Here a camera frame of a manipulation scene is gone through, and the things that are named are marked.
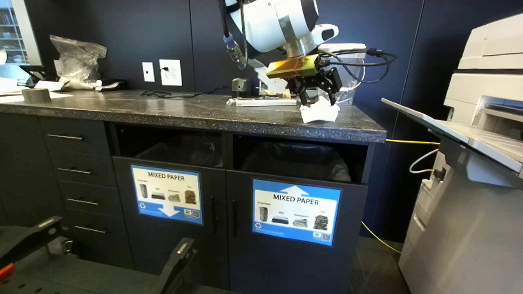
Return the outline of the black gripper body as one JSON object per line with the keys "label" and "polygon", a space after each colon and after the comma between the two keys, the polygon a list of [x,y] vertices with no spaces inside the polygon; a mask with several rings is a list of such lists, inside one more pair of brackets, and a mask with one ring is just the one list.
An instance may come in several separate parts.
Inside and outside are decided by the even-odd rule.
{"label": "black gripper body", "polygon": [[303,96],[308,88],[321,88],[329,96],[342,88],[340,73],[337,68],[300,66],[290,78],[290,89]]}

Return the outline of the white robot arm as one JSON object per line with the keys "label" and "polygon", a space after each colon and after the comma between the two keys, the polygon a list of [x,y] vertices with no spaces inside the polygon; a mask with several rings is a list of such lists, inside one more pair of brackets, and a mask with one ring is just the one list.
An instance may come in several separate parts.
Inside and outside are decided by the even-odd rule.
{"label": "white robot arm", "polygon": [[287,57],[272,60],[267,76],[285,79],[305,106],[337,102],[342,79],[321,47],[339,35],[339,26],[319,21],[318,0],[218,0],[218,6],[224,47],[239,68],[283,48]]}

